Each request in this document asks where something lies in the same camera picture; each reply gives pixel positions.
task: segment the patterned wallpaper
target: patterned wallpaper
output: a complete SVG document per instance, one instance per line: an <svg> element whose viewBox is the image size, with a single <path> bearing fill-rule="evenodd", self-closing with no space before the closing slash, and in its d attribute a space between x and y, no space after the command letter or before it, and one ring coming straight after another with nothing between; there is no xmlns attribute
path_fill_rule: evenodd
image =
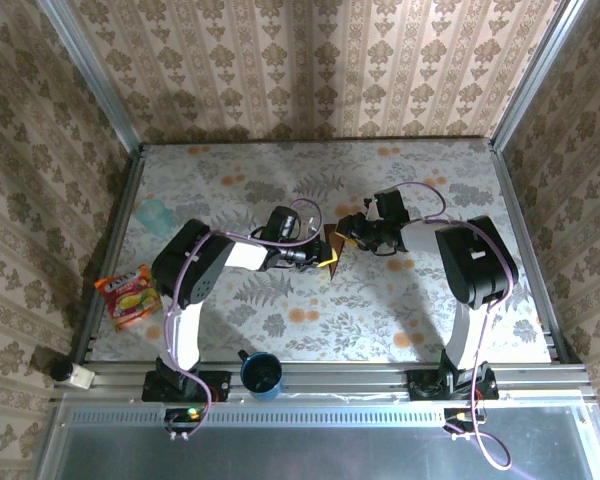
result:
<svg viewBox="0 0 600 480"><path fill-rule="evenodd" d="M600 402L600 0L505 149L565 338Z"/></svg>
<svg viewBox="0 0 600 480"><path fill-rule="evenodd" d="M557 0L71 0L146 143L488 135Z"/></svg>
<svg viewBox="0 0 600 480"><path fill-rule="evenodd" d="M35 2L0 0L0 479L25 477L126 153Z"/></svg>

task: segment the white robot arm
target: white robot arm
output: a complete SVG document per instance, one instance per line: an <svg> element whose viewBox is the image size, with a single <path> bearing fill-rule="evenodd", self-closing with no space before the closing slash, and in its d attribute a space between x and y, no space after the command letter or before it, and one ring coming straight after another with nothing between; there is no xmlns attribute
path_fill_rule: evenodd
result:
<svg viewBox="0 0 600 480"><path fill-rule="evenodd" d="M174 318L167 322L171 328L165 331L167 344L171 346L171 354L177 365L171 365L168 355L163 358L167 365L191 370L198 363L198 328L202 305L225 267L265 271L285 262L303 270L312 266L323 267L337 260L335 250L319 238L302 244L291 241L297 220L298 215L294 210L276 207L267 225L258 229L260 236L257 238L273 242L278 245L276 247L263 246L255 240L233 240L223 234L211 235L184 273L178 298L173 298L178 275L189 252L210 231L207 225L195 219L182 227L151 267L158 292L178 304L178 308L172 312ZM170 300L166 299L164 303L168 304Z"/></svg>
<svg viewBox="0 0 600 480"><path fill-rule="evenodd" d="M466 385L467 377L461 371L473 368L486 309L508 292L509 272L505 272L495 251L466 226L410 219L395 187L374 194L365 205L366 215L357 213L338 222L338 235L375 255L423 251L441 257L458 303L451 339L442 352L440 373L453 377L445 379L451 390ZM513 284L517 283L515 262L491 219L481 216L467 223L488 236L510 269Z"/></svg>

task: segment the floral tablecloth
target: floral tablecloth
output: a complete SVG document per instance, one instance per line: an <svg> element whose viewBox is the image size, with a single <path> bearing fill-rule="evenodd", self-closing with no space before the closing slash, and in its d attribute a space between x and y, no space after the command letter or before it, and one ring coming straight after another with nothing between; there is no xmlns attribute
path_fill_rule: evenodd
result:
<svg viewBox="0 0 600 480"><path fill-rule="evenodd" d="M520 269L514 295L493 321L485 359L549 362L486 140L346 141L242 145L149 146L136 205L159 198L175 234L188 219L248 233L276 205L318 202L325 222L361 210L373 192L407 180L435 185L447 214L489 215ZM424 188L406 188L412 218L439 210ZM299 209L306 219L315 214ZM117 273L150 265L169 238L132 215ZM237 360L236 352L268 351L282 360L435 362L449 340L455 300L442 263L426 253L378 258L345 246L333 280L327 268L299 273L225 269L204 304L203 360ZM121 333L103 317L92 360L153 360L164 349L162 312Z"/></svg>

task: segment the blue mug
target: blue mug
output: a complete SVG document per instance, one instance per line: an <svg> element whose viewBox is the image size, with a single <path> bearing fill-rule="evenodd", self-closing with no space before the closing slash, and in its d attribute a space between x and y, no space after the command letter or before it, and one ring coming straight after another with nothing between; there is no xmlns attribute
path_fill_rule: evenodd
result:
<svg viewBox="0 0 600 480"><path fill-rule="evenodd" d="M257 352L249 355L238 352L242 360L240 379L242 384L258 400L273 400L282 389L282 364L270 353Z"/></svg>

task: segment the purple cable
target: purple cable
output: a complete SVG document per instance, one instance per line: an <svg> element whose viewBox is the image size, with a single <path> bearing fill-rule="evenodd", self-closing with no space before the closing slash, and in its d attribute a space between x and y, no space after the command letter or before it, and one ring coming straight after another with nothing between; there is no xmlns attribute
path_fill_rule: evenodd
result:
<svg viewBox="0 0 600 480"><path fill-rule="evenodd" d="M164 339L165 339L165 343L167 346L167 353L169 354L171 363L173 363L176 370L178 372L180 372L181 374L183 374L184 376L186 376L186 377L190 378L191 380L193 380L194 382L196 382L198 385L200 385L202 387L202 389L204 390L204 393L207 397L207 405L206 405L206 408L204 411L204 415L200 419L198 426L191 432L190 436L193 435L195 432L197 432L198 429L200 428L200 426L202 425L202 423L206 420L209 410L211 409L212 398L211 398L211 391L209 390L209 387L207 386L207 384L201 378L197 377L193 373L180 368L180 366L176 362L175 357L173 356L173 352L172 352L173 345L171 344L171 326L173 324L173 316L175 314L176 306L178 304L178 297L180 296L180 287L182 286L182 281L184 279L184 275L187 272L187 270L189 269L189 267L191 266L193 259L196 257L196 255L198 254L198 252L200 251L202 246L213 235L224 235L224 236L235 238L238 240L256 243L258 245L268 245L268 246L272 246L272 247L298 247L300 245L304 245L305 243L313 241L318 235L320 235L320 230L322 229L322 211L320 210L320 207L318 206L318 204L316 202L314 202L313 200L309 200L308 198L298 198L297 200L294 200L291 203L291 208L293 208L300 202L308 203L308 204L312 205L313 207L315 207L315 209L318 211L318 217L319 217L319 224L318 224L318 228L316 229L315 233L313 235L310 235L305 240L300 240L297 242L290 242L290 243L269 242L266 240L260 240L257 238L253 238L253 237L250 237L247 235L241 235L239 233L222 232L220 230L212 230L212 231L206 233L198 241L198 243L196 243L196 245L191 250L191 253L189 253L189 258L187 258L186 262L184 262L184 265L182 265L182 268L180 269L180 273L178 274L178 278L176 279L176 284L173 289L173 300L171 302L171 306L169 307L169 310L167 310L167 314L164 317Z"/></svg>
<svg viewBox="0 0 600 480"><path fill-rule="evenodd" d="M471 422L473 424L474 434L476 436L476 441L478 442L480 450L482 451L482 454L484 455L485 459L487 460L487 462L489 462L489 464L493 468L495 468L497 470L500 470L500 471L509 470L511 468L511 465L513 464L513 461L511 459L511 453L509 452L509 449L505 446L504 442L502 442L495 435L492 435L492 434L486 433L486 432L482 433L478 429L478 420L476 417L476 408L477 408L476 407L476 383L478 381L478 364L480 363L480 350L482 349L482 342L484 340L484 335L485 335L485 332L487 331L487 325L489 323L488 322L489 313L492 311L495 311L494 309L496 307L499 308L500 305L502 305L502 303L506 302L507 299L511 296L511 293L513 292L513 272L511 271L511 268L507 264L507 261L505 260L504 255L502 254L502 252L500 251L498 246L495 244L495 242L493 240L491 240L491 238L489 238L489 236L484 231L482 231L480 228L476 227L475 225L468 223L468 222L463 222L460 220L425 219L424 223L439 223L439 224L447 224L447 225L458 225L461 227L468 228L473 233L478 235L493 251L493 253L498 258L498 261L502 265L502 268L504 269L504 273L507 277L507 285L508 285L507 291L505 292L505 294L502 296L502 298L500 300L490 304L487 307L487 313L484 316L482 330L480 331L480 339L478 340L478 347L476 348L476 359L475 359L475 363L473 365L473 374L471 375L471 394L470 394L471 395L471 405L470 406L471 406ZM491 438L491 439L495 440L502 447L505 454L507 455L507 463L502 465L493 459L493 457L489 454L486 447L484 446L484 443L482 441L482 436L485 436L487 438Z"/></svg>
<svg viewBox="0 0 600 480"><path fill-rule="evenodd" d="M438 213L434 213L433 215L428 215L428 216L424 217L425 220L427 220L429 218L433 218L433 217L438 217L447 210L447 201L444 199L444 197L442 196L442 194L440 193L440 191L437 188L432 187L431 185L424 183L424 182L402 182L397 185L394 185L391 188L398 188L398 187L402 187L403 185L417 185L419 187L428 188L433 193L435 193L438 196L438 198L440 199L440 201L442 202L442 210L440 210Z"/></svg>
<svg viewBox="0 0 600 480"><path fill-rule="evenodd" d="M464 430L462 430L460 427L455 426L453 423L447 422L444 424L444 426L453 430L454 432L456 432L460 435L464 435L465 433L468 433L468 432L465 432Z"/></svg>

